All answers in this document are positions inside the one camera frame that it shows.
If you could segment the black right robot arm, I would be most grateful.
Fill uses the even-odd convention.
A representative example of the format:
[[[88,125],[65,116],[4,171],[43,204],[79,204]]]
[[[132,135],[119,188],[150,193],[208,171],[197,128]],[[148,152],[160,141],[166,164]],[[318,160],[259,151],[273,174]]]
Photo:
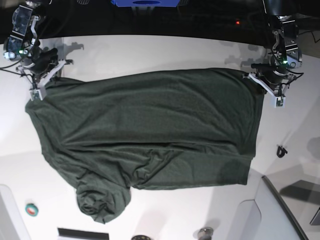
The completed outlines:
[[[43,50],[40,37],[45,33],[49,22],[39,32],[39,26],[45,22],[46,7],[51,0],[26,0],[12,15],[12,31],[3,45],[3,57],[12,64],[3,66],[1,71],[10,72],[25,78],[30,83],[30,99],[43,100],[47,93],[45,85],[55,78],[65,65],[73,64],[72,59],[60,59],[58,49]]]

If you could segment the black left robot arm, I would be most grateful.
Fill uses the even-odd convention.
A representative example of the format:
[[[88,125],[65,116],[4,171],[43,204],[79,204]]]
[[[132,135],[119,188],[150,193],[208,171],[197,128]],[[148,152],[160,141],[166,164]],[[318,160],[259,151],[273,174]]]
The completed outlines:
[[[293,0],[260,0],[260,13],[263,20],[263,33],[270,54],[268,62],[253,63],[255,72],[246,73],[244,79],[251,79],[270,94],[272,105],[283,108],[286,91],[304,73],[296,69],[302,66],[302,52],[297,39],[299,28],[294,17],[296,13]]]

